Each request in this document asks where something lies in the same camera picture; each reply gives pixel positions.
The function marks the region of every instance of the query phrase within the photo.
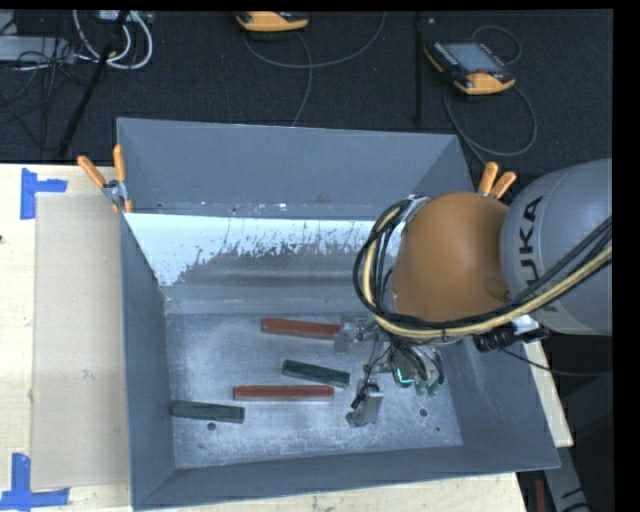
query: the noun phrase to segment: wire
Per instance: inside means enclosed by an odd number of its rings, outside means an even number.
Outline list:
[[[406,211],[408,207],[407,206],[400,207],[400,206],[394,205],[393,207],[390,207],[390,208],[391,210],[388,209],[385,213],[383,213],[383,215],[380,217],[381,220],[379,219],[374,224],[374,227],[372,228],[369,239],[367,240],[364,247],[362,248],[362,250],[360,251],[360,253],[356,258],[356,264],[354,265],[353,273],[354,273],[354,284],[356,285],[356,291],[358,293],[358,296],[363,302],[363,304],[365,304],[365,306],[367,306],[368,309],[370,309],[374,313],[374,318],[376,322],[387,332],[390,332],[392,334],[395,334],[401,337],[416,338],[421,340],[431,340],[433,338],[440,338],[440,337],[446,338],[447,336],[464,336],[468,334],[477,334],[479,332],[486,332],[488,330],[491,330],[494,327],[497,327],[511,320],[514,320],[519,316],[528,314],[529,312],[544,306],[545,304],[551,302],[552,300],[555,300],[559,296],[563,295],[564,293],[568,292],[570,289],[575,287],[581,281],[589,277],[592,273],[602,268],[603,265],[607,264],[610,261],[611,255],[612,255],[612,246],[609,245],[608,247],[602,249],[595,257],[590,259],[588,262],[586,263],[584,263],[584,261],[581,262],[581,266],[579,266],[579,268],[575,269],[572,273],[570,273],[567,277],[565,277],[559,283],[555,284],[549,290],[530,299],[528,302],[524,304],[514,304],[513,307],[511,307],[511,309],[509,309],[504,313],[501,313],[499,315],[489,315],[489,318],[487,320],[479,321],[471,325],[465,325],[460,327],[448,327],[448,325],[450,324],[445,323],[445,326],[438,329],[433,329],[433,328],[420,329],[415,327],[407,328],[390,321],[389,318],[385,318],[385,316],[387,315],[385,315],[384,312],[377,307],[375,299],[373,297],[371,279],[366,278],[366,276],[370,276],[372,272],[373,262],[375,259],[375,252],[379,244],[378,238],[380,236],[380,233],[382,233],[385,229],[388,229],[387,224],[397,223],[398,217],[403,213],[403,211]],[[365,276],[365,279],[363,280],[362,288],[361,288],[358,273],[359,273],[359,267],[360,267],[363,254],[364,254],[363,276]]]
[[[2,106],[8,107],[12,103],[15,103],[20,98],[20,96],[22,96],[27,91],[27,89],[31,86],[35,77],[36,77],[36,73],[32,73],[31,76],[29,77],[29,80],[27,80],[27,83],[22,86],[22,89],[20,89],[13,98],[11,98],[10,100],[6,100]]]
[[[273,64],[274,66],[280,66],[283,68],[289,68],[289,69],[317,69],[317,68],[323,68],[323,67],[327,67],[327,66],[334,66],[336,64],[342,64],[343,62],[347,62],[348,60],[351,60],[355,57],[357,57],[358,55],[360,55],[361,53],[363,53],[365,50],[367,50],[374,42],[375,40],[378,38],[378,36],[380,35],[380,32],[382,32],[382,27],[384,27],[384,23],[387,17],[387,13],[386,11],[384,11],[382,13],[382,18],[380,19],[380,25],[378,26],[378,30],[376,30],[376,33],[373,35],[373,37],[362,47],[360,48],[358,51],[352,53],[351,55],[348,55],[346,57],[342,57],[340,59],[336,59],[336,60],[330,60],[327,62],[318,62],[316,64],[289,64],[287,62],[278,62],[275,60],[271,60],[268,59],[267,57],[264,57],[263,55],[260,55],[258,52],[256,52],[253,48],[251,48],[251,46],[249,45],[249,42],[247,40],[247,38],[245,37],[243,39],[244,41],[244,45],[247,47],[247,49],[257,58],[259,58],[260,60],[267,62],[268,64]]]
[[[567,508],[562,509],[561,512],[576,512],[581,508],[586,510],[587,512],[591,511],[591,507],[589,506],[589,504],[585,503],[584,501],[581,501],[580,503],[574,503],[573,505],[569,505]]]
[[[0,100],[2,100],[4,103],[6,103],[6,99],[4,97],[4,95],[2,94],[2,92],[0,91]],[[9,123],[11,121],[18,121],[18,123],[20,124],[20,126],[22,126],[22,128],[24,129],[24,131],[27,133],[27,135],[29,136],[29,138],[33,141],[33,143],[38,146],[38,148],[40,148],[41,151],[44,150],[48,150],[48,149],[55,149],[55,148],[44,148],[42,141],[38,139],[38,137],[36,137],[33,132],[29,129],[29,127],[27,126],[27,123],[25,123],[24,119],[22,119],[25,115],[30,114],[36,110],[38,110],[41,106],[43,106],[44,103],[39,103],[34,109],[30,110],[27,113],[18,115],[16,114],[13,110],[11,110],[10,107],[6,106],[6,104],[2,104],[2,107],[9,113],[10,118],[6,121],[3,121],[2,123],[0,123],[0,125]]]
[[[4,34],[4,31],[7,30],[11,25],[15,25],[16,23],[16,11],[14,10],[11,19],[7,21],[2,27],[0,27],[0,35]]]
[[[530,364],[531,366],[535,366],[536,368],[540,368],[541,370],[546,370],[549,373],[552,373],[554,375],[559,375],[562,377],[601,377],[602,375],[606,375],[609,372],[566,372],[566,371],[562,371],[562,370],[555,370],[553,368],[549,368],[548,366],[544,366],[541,364],[538,364],[534,361],[532,361],[531,359],[527,358],[527,357],[523,357],[520,356],[518,354],[514,354],[513,352],[511,352],[510,350],[507,350],[504,347],[500,348],[501,352],[504,352],[505,354],[509,354],[511,357],[515,357],[516,359],[519,359],[520,361],[523,361],[527,364]]]
[[[531,102],[525,96],[525,94],[520,90],[519,87],[517,87],[516,85],[513,85],[512,89],[522,98],[522,100],[524,101],[525,105],[527,106],[527,109],[528,109],[529,114],[531,116],[531,123],[532,123],[531,138],[529,139],[529,142],[522,149],[518,149],[516,151],[497,151],[495,149],[491,149],[491,148],[488,148],[486,146],[482,146],[481,144],[479,144],[478,142],[473,140],[471,137],[469,137],[465,133],[465,131],[460,127],[460,125],[455,120],[455,117],[453,115],[453,109],[451,108],[451,97],[453,96],[453,89],[450,88],[450,87],[446,87],[445,89],[443,89],[444,106],[445,106],[445,109],[447,111],[447,115],[449,116],[449,119],[451,120],[451,122],[455,126],[455,128],[458,131],[458,134],[460,135],[462,140],[464,140],[464,142],[467,143],[467,145],[473,151],[473,154],[476,156],[476,158],[478,160],[480,160],[480,162],[482,162],[483,164],[486,164],[487,162],[486,162],[486,160],[484,158],[482,158],[482,156],[480,155],[480,153],[477,150],[481,150],[481,151],[484,151],[485,153],[489,153],[489,154],[495,155],[495,156],[502,156],[502,157],[519,156],[519,155],[522,155],[522,154],[526,153],[527,151],[529,151],[531,149],[531,147],[536,142],[536,138],[538,136],[538,122],[536,120],[536,114],[535,114],[535,111],[533,110],[533,106],[531,105]]]
[[[311,67],[311,64],[312,64],[311,51],[309,50],[309,46],[307,45],[305,40],[302,38],[302,36],[300,34],[296,34],[296,36],[298,36],[298,40],[304,47],[304,51],[307,53],[307,59],[309,61],[309,78],[307,81],[307,90],[304,93],[304,97],[302,98],[302,103],[300,103],[300,107],[298,108],[296,117],[293,118],[293,122],[291,123],[291,126],[295,126],[296,123],[298,122],[298,119],[300,119],[300,114],[302,114],[302,111],[304,110],[304,106],[307,104],[307,99],[309,98],[309,93],[311,92],[311,82],[313,80],[313,68]]]
[[[474,39],[479,32],[483,31],[483,30],[498,30],[504,34],[507,34],[511,39],[513,39],[513,42],[516,44],[516,46],[518,47],[518,51],[516,52],[516,56],[511,59],[510,61],[507,62],[507,65],[511,65],[514,62],[516,62],[518,59],[520,59],[520,56],[522,55],[522,46],[520,45],[520,42],[518,41],[518,38],[516,36],[514,36],[511,32],[509,32],[507,29],[499,27],[497,25],[482,25],[481,27],[478,27],[477,29],[475,29],[473,31],[473,34],[471,34],[471,39]]]
[[[20,55],[18,55],[18,58],[16,59],[15,65],[14,65],[15,67],[13,69],[16,71],[38,71],[40,69],[46,69],[58,64],[64,64],[67,58],[69,57],[69,54],[71,53],[71,45],[67,44],[66,46],[64,46],[64,48],[62,48],[62,51],[60,52],[60,56],[58,56],[59,44],[60,44],[60,40],[59,40],[59,36],[57,36],[55,39],[53,55],[51,56],[44,53],[44,48],[43,48],[43,51],[27,50],[22,52]],[[44,60],[45,63],[37,62],[32,66],[21,65],[20,63],[22,62],[22,60],[29,55],[36,55],[40,57],[40,60]]]
[[[100,53],[98,53],[96,49],[93,46],[91,46],[91,43],[89,43],[87,36],[83,32],[82,27],[80,26],[80,19],[78,18],[77,9],[72,9],[71,14],[73,16],[73,21],[82,43],[87,48],[87,50],[91,53],[91,55],[93,55],[93,58],[87,57],[86,55],[77,55],[77,57],[84,60],[90,60],[92,62],[98,62],[100,60]],[[136,11],[131,11],[129,16],[131,16],[131,18],[142,28],[145,34],[145,37],[147,40],[147,53],[145,54],[144,58],[137,63],[120,64],[118,62],[119,60],[122,60],[124,57],[127,56],[132,46],[131,34],[129,32],[129,29],[125,25],[123,25],[122,29],[127,39],[125,49],[119,54],[115,55],[114,57],[110,57],[107,59],[107,65],[115,69],[121,69],[121,70],[140,69],[147,65],[147,63],[151,60],[151,56],[153,55],[153,38],[151,36],[151,31],[149,30],[149,27]]]
[[[387,209],[387,211],[382,213],[381,216],[380,216],[380,219],[388,219],[388,218],[390,218],[388,213],[392,208],[393,207],[390,207],[389,209]],[[404,214],[404,211],[409,209],[408,206],[403,206],[402,208],[403,208],[402,211],[398,211],[398,213],[395,214],[396,217],[400,217],[401,215]],[[383,317],[387,318],[388,320],[393,320],[393,321],[396,321],[396,322],[402,322],[405,325],[412,325],[414,327],[445,329],[445,328],[451,328],[451,327],[461,327],[461,326],[464,326],[464,325],[469,325],[471,323],[477,323],[477,322],[480,322],[480,321],[491,319],[491,318],[493,318],[493,317],[495,317],[497,315],[501,315],[503,313],[506,313],[506,312],[510,311],[513,307],[521,306],[525,299],[527,299],[528,297],[533,296],[533,294],[536,291],[538,291],[542,286],[544,286],[547,283],[549,283],[561,271],[563,271],[565,269],[565,267],[567,267],[581,253],[583,253],[585,249],[587,249],[592,244],[593,245],[592,245],[591,251],[575,266],[575,269],[581,267],[587,261],[589,261],[590,259],[595,257],[596,254],[599,253],[602,249],[604,249],[604,247],[612,240],[612,231],[613,231],[613,227],[612,227],[613,223],[612,222],[613,222],[612,221],[612,217],[609,216],[599,226],[597,226],[594,230],[592,230],[591,233],[589,233],[585,238],[583,238],[582,241],[580,241],[571,251],[569,251],[560,260],[558,260],[558,262],[555,265],[553,265],[547,272],[545,272],[545,274],[543,276],[541,276],[539,279],[537,279],[535,281],[535,283],[529,285],[527,288],[525,288],[524,290],[520,291],[518,294],[513,296],[511,299],[509,299],[508,301],[506,301],[504,304],[502,304],[498,308],[494,309],[493,311],[490,311],[488,313],[479,314],[479,315],[470,316],[470,317],[465,317],[463,319],[454,320],[454,321],[428,322],[427,323],[427,322],[424,322],[424,321],[422,321],[422,320],[420,320],[418,318],[415,318],[415,317],[411,317],[411,316],[407,316],[407,315],[400,315],[400,314],[392,314],[392,313],[385,312],[379,306],[377,306],[377,305],[381,304],[382,301],[377,301],[377,302],[374,301],[374,304],[376,304],[376,307],[374,307],[374,306],[371,306],[363,296],[364,294],[362,293],[362,289],[361,289],[360,282],[359,282],[360,280],[359,280],[359,276],[358,276],[358,270],[360,268],[363,255],[364,255],[364,253],[366,253],[366,251],[369,249],[370,245],[375,241],[375,239],[379,237],[378,233],[384,233],[385,231],[392,230],[394,228],[394,225],[390,225],[389,227],[384,227],[383,228],[380,225],[380,220],[378,220],[378,222],[376,223],[374,228],[372,228],[369,240],[367,240],[367,243],[365,244],[365,246],[362,248],[362,250],[360,251],[360,253],[356,257],[356,262],[355,262],[355,265],[354,265],[354,272],[353,272],[354,287],[356,289],[356,293],[360,297],[360,300],[365,304],[365,306],[367,306],[371,310],[372,313],[380,315],[380,316],[383,316]],[[377,260],[379,260],[379,262],[377,262],[377,264],[380,265],[380,266],[383,266],[384,265],[384,254],[383,253],[379,254],[377,256]]]
[[[58,55],[58,46],[60,45],[61,23],[62,23],[62,16],[58,16],[58,20],[56,23],[55,43],[53,45],[53,51],[51,55],[51,59],[56,64],[57,64],[56,56]],[[46,145],[45,143],[46,143],[47,135],[49,132],[49,113],[51,110],[51,94],[53,92],[53,84],[55,82],[56,69],[60,67],[60,65],[56,65],[56,64],[54,64],[53,66],[47,69],[47,72],[44,76],[44,82],[42,84],[44,108],[40,111],[40,159],[41,160],[43,158],[42,152],[45,150],[45,145]]]
[[[516,62],[517,60],[520,59],[520,56],[522,55],[522,46],[520,45],[520,42],[518,41],[518,39],[516,38],[516,36],[514,36],[511,32],[509,32],[508,30],[499,27],[497,25],[483,25],[481,27],[478,27],[473,34],[471,34],[471,39],[474,39],[476,37],[476,35],[483,31],[483,30],[498,30],[500,32],[503,32],[505,34],[507,34],[516,44],[517,46],[517,52],[516,52],[516,56],[511,59],[510,61],[508,61],[508,65],[513,64],[514,62]],[[447,115],[449,116],[449,120],[451,121],[451,123],[453,124],[453,126],[455,127],[456,131],[458,132],[458,134],[460,135],[460,138],[467,144],[467,146],[469,147],[469,149],[471,150],[471,152],[474,154],[474,156],[482,163],[482,164],[486,164],[487,161],[485,158],[483,158],[483,156],[480,154],[480,151],[484,151],[485,153],[488,153],[490,155],[494,155],[494,156],[501,156],[501,157],[512,157],[512,156],[519,156],[522,155],[524,153],[526,153],[527,151],[529,151],[531,149],[531,147],[535,144],[536,142],[536,138],[538,135],[538,122],[536,119],[536,115],[535,115],[535,110],[533,108],[533,106],[531,105],[531,102],[529,101],[529,99],[526,97],[526,95],[522,92],[522,90],[516,86],[513,85],[511,86],[511,88],[522,98],[522,100],[524,101],[524,104],[526,105],[529,114],[531,116],[531,121],[532,121],[532,133],[531,133],[531,138],[529,139],[529,142],[522,148],[516,151],[497,151],[491,148],[488,148],[486,146],[483,146],[481,144],[479,144],[478,142],[476,142],[475,140],[473,140],[471,137],[469,137],[465,131],[460,127],[460,125],[458,124],[458,122],[455,119],[455,116],[453,115],[453,109],[451,107],[451,98],[453,96],[453,89],[446,87],[443,89],[443,98],[444,98],[444,106],[445,109],[447,111]]]
[[[393,345],[389,345],[386,349],[384,349],[384,351],[382,352],[382,354],[380,354],[374,361],[373,363],[371,363],[370,365],[367,365],[367,375],[364,378],[364,383],[366,385],[367,381],[369,380],[369,378],[371,377],[371,372],[373,371],[373,369],[376,367],[376,365],[384,358],[384,356],[386,356],[389,351],[393,348]]]

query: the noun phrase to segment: gray bin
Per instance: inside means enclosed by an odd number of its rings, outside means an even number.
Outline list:
[[[471,190],[452,135],[119,119],[135,212],[121,216],[136,509],[558,467],[528,365],[465,340],[418,397],[382,375],[378,422],[351,428],[370,346],[267,335],[263,316],[335,323],[377,216],[411,193]],[[285,359],[351,373],[330,403],[235,403],[241,384],[304,384]],[[246,408],[172,417],[171,400]],[[420,414],[426,408],[428,415]]]

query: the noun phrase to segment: wooden block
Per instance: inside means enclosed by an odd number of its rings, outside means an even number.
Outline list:
[[[236,386],[233,399],[242,401],[320,402],[333,400],[331,386]]]
[[[284,336],[298,336],[301,338],[332,340],[333,337],[340,332],[341,328],[342,326],[335,324],[287,320],[286,318],[262,319],[262,332],[281,334]]]
[[[179,416],[181,418],[223,421],[228,423],[244,422],[244,408],[234,407],[232,405],[173,400],[169,406],[169,412],[172,416]]]
[[[300,361],[285,360],[282,365],[282,374],[288,377],[319,382],[329,386],[346,388],[349,385],[351,374],[333,368],[316,366],[314,364],[302,363]]]

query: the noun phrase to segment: metal bracket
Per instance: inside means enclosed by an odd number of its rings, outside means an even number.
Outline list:
[[[369,315],[345,313],[341,322],[342,328],[334,337],[336,352],[346,352],[351,343],[377,339],[377,324]]]
[[[358,393],[351,403],[353,412],[347,413],[347,422],[352,427],[362,427],[368,423],[375,423],[378,420],[380,405],[384,393],[376,379],[370,377],[366,381],[361,379],[358,383]]]
[[[102,185],[102,193],[112,204],[120,205],[120,200],[128,201],[129,192],[124,181],[111,180]]]

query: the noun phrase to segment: black floor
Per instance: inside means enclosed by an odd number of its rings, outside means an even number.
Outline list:
[[[518,173],[509,201],[538,176],[612,156],[613,10],[320,12],[303,32],[270,42],[248,39],[232,14],[157,11],[150,62],[134,71],[107,67],[72,137],[96,64],[19,71],[15,62],[1,63],[0,162],[74,163],[86,154],[111,165],[118,117],[462,137],[460,129],[494,151],[463,144],[476,184],[486,160]],[[78,11],[78,19],[95,48],[110,41],[111,25],[92,11]],[[21,35],[81,48],[71,11],[17,10],[16,25]],[[139,60],[148,45],[139,28],[131,32]],[[454,94],[449,115],[452,89],[422,54],[416,59],[416,41],[474,34],[509,63],[517,89],[477,101]],[[116,38],[118,50],[122,44]],[[545,349],[557,368],[611,367],[611,339],[582,341],[552,338]],[[558,378],[559,393],[586,382]],[[574,449],[593,511],[613,510],[612,443],[611,421]]]

